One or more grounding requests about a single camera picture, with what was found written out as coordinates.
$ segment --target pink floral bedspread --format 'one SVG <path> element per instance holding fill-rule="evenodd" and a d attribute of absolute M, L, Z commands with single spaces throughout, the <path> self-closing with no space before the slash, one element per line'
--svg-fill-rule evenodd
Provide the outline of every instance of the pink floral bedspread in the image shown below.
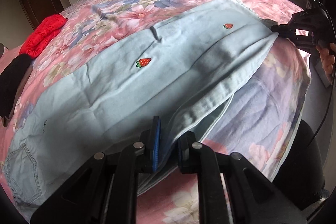
<path fill-rule="evenodd" d="M 68 18 L 68 22 L 34 61 L 33 72 L 17 102 L 9 126 L 3 128 L 0 125 L 0 167 L 4 163 L 13 135 L 18 128 L 24 126 L 26 117 L 45 89 L 120 39 L 207 1 L 211 0 L 79 0 L 63 11 L 61 14 Z M 287 0 L 242 1 L 261 18 L 272 19 L 278 23 L 287 23 L 293 13 L 302 10 Z M 0 73 L 18 52 L 19 47 L 4 53 L 0 58 Z M 276 63 L 286 64 L 288 70 L 293 70 L 296 75 L 294 79 L 300 78 L 309 82 L 309 77 L 306 77 L 309 75 L 307 66 L 297 53 L 290 42 L 284 47 L 277 44 L 271 49 L 265 64 L 269 67 Z M 296 100 L 304 100 L 304 95 L 297 95 Z M 286 134 L 289 132 L 285 127 L 286 125 L 280 129 L 282 133 L 276 138 L 272 151 L 265 151 L 262 147 L 253 150 L 254 164 L 259 169 L 271 157 L 275 159 L 275 165 L 281 160 L 290 139 L 287 135 L 283 138 L 283 133 L 286 130 Z M 227 152 L 221 143 L 211 140 L 206 140 L 206 143 L 216 151 Z M 12 198 L 1 170 L 0 183 Z M 196 223 L 197 206 L 196 176 L 174 172 L 139 197 L 138 223 Z"/>

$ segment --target finger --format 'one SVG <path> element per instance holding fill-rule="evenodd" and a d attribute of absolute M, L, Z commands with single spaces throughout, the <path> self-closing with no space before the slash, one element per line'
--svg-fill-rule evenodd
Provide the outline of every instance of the finger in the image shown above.
<path fill-rule="evenodd" d="M 321 53 L 322 48 L 321 48 L 321 46 L 319 44 L 316 45 L 316 49 L 319 51 L 319 53 Z"/>
<path fill-rule="evenodd" d="M 329 56 L 329 50 L 327 48 L 324 48 L 320 51 L 320 58 L 321 58 L 321 61 L 323 62 L 323 60 Z"/>
<path fill-rule="evenodd" d="M 326 67 L 326 69 L 325 69 L 325 74 L 326 75 L 330 75 L 330 74 L 332 74 L 332 72 L 333 72 L 333 65 L 328 65 L 327 67 Z"/>
<path fill-rule="evenodd" d="M 330 84 L 333 83 L 333 76 L 332 75 L 327 75 L 327 79 L 328 79 Z"/>
<path fill-rule="evenodd" d="M 330 48 L 336 52 L 336 44 L 335 43 L 330 43 Z"/>
<path fill-rule="evenodd" d="M 333 65 L 334 63 L 335 57 L 333 55 L 329 55 L 322 61 L 322 68 L 326 70 L 328 66 Z"/>
<path fill-rule="evenodd" d="M 329 55 L 328 57 L 328 63 L 333 65 L 335 63 L 335 56 L 334 55 Z"/>

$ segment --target black cloth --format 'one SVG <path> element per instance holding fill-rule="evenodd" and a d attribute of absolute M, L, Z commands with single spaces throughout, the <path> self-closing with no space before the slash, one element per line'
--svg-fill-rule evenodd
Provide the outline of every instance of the black cloth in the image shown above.
<path fill-rule="evenodd" d="M 5 46 L 0 43 L 0 58 L 1 58 L 4 50 L 5 50 Z"/>
<path fill-rule="evenodd" d="M 316 139 L 307 147 L 314 133 L 301 120 L 293 145 L 273 184 L 300 210 L 318 201 L 326 193 L 323 166 Z"/>
<path fill-rule="evenodd" d="M 17 88 L 31 62 L 28 54 L 20 54 L 0 74 L 0 117 L 9 117 Z"/>

